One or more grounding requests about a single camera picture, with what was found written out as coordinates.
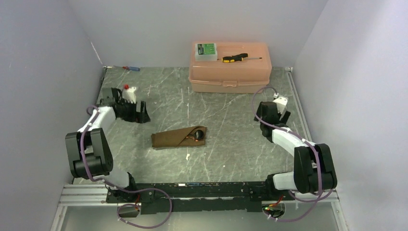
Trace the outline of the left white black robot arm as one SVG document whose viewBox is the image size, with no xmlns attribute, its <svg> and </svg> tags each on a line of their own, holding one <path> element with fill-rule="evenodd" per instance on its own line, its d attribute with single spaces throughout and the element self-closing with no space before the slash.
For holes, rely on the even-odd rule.
<svg viewBox="0 0 408 231">
<path fill-rule="evenodd" d="M 76 132 L 65 136 L 69 167 L 74 178 L 102 181 L 110 190 L 119 191 L 126 202 L 138 196 L 132 175 L 114 165 L 105 132 L 117 120 L 147 123 L 146 102 L 137 100 L 137 87 L 103 88 L 99 103 L 87 108 L 89 119 Z"/>
</svg>

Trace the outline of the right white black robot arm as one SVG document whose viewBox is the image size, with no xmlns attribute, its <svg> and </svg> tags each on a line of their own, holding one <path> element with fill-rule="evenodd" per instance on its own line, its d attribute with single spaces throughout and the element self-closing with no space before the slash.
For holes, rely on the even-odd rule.
<svg viewBox="0 0 408 231">
<path fill-rule="evenodd" d="M 317 193 L 337 186 L 337 177 L 328 145 L 303 140 L 286 126 L 290 112 L 282 114 L 276 102 L 260 102 L 254 121 L 260 122 L 262 135 L 293 157 L 293 171 L 268 175 L 266 196 L 276 200 L 284 191 Z"/>
</svg>

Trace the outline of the brown cloth napkin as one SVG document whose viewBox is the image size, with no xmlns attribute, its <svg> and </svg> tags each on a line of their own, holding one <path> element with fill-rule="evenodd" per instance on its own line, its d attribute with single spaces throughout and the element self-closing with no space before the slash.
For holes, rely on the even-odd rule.
<svg viewBox="0 0 408 231">
<path fill-rule="evenodd" d="M 193 141 L 186 139 L 186 136 L 201 129 L 205 133 L 205 137 L 201 141 Z M 207 127 L 194 126 L 188 128 L 180 128 L 154 133 L 151 135 L 153 148 L 174 148 L 174 147 L 196 147 L 205 145 Z"/>
</svg>

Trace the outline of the black spoon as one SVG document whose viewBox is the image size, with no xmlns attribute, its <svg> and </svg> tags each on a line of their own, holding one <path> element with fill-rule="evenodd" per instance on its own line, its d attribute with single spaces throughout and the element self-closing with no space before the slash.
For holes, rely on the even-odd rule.
<svg viewBox="0 0 408 231">
<path fill-rule="evenodd" d="M 203 140 L 205 137 L 205 133 L 201 129 L 198 129 L 194 133 L 189 134 L 189 135 L 195 136 L 196 138 L 200 139 L 200 141 Z"/>
</svg>

